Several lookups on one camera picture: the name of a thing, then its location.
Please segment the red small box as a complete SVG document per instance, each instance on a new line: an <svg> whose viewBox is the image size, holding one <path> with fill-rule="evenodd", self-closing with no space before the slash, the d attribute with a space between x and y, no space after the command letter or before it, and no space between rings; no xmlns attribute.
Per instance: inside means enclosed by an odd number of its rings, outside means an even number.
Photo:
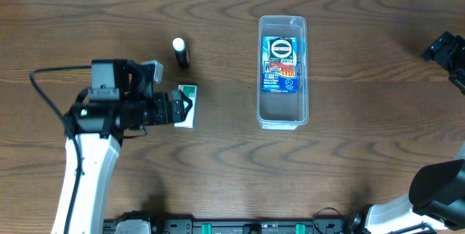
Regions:
<svg viewBox="0 0 465 234"><path fill-rule="evenodd" d="M269 62L265 71L274 73L284 78L296 78L296 67L292 64L283 64L281 62Z"/></svg>

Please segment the blue Kool Fever box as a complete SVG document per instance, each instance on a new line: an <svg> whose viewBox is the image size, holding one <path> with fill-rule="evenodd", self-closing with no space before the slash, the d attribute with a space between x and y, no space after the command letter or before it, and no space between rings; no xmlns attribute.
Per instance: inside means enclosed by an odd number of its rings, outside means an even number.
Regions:
<svg viewBox="0 0 465 234"><path fill-rule="evenodd" d="M271 38L281 36L263 36L262 37L262 50L261 50L261 85L263 92L271 93L296 93L298 89L298 77L299 77L299 57L298 57L298 39L296 38L296 62L293 64L296 67L296 78L284 78L274 73L268 73L265 71L268 63L268 45L267 42Z"/></svg>

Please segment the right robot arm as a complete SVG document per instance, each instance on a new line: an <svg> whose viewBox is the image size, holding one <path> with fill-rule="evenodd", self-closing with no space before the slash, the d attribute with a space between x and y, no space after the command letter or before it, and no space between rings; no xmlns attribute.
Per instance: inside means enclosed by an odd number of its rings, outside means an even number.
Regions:
<svg viewBox="0 0 465 234"><path fill-rule="evenodd" d="M448 72L464 93L464 38L446 31L422 53ZM388 203L369 205L347 222L345 233L436 233L464 229L464 146L453 160L421 168L409 193Z"/></svg>

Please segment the white green medicine box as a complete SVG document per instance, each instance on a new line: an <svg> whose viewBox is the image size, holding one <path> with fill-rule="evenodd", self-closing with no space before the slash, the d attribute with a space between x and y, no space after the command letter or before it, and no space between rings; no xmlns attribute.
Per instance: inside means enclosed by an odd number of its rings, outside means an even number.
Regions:
<svg viewBox="0 0 465 234"><path fill-rule="evenodd" d="M196 85L192 84L179 84L178 89L180 89L190 100L192 100L193 106L189 110L187 118L183 122L175 123L174 126L177 128L193 129L195 124L195 110L198 88Z"/></svg>

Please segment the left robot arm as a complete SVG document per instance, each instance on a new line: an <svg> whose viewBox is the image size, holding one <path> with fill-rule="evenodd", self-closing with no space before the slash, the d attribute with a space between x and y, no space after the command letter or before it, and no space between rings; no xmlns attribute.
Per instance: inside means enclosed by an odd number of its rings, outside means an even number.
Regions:
<svg viewBox="0 0 465 234"><path fill-rule="evenodd" d="M183 91L155 92L163 66L153 60L93 60L92 84L64 115L66 165L53 233L101 233L111 176L126 130L184 121Z"/></svg>

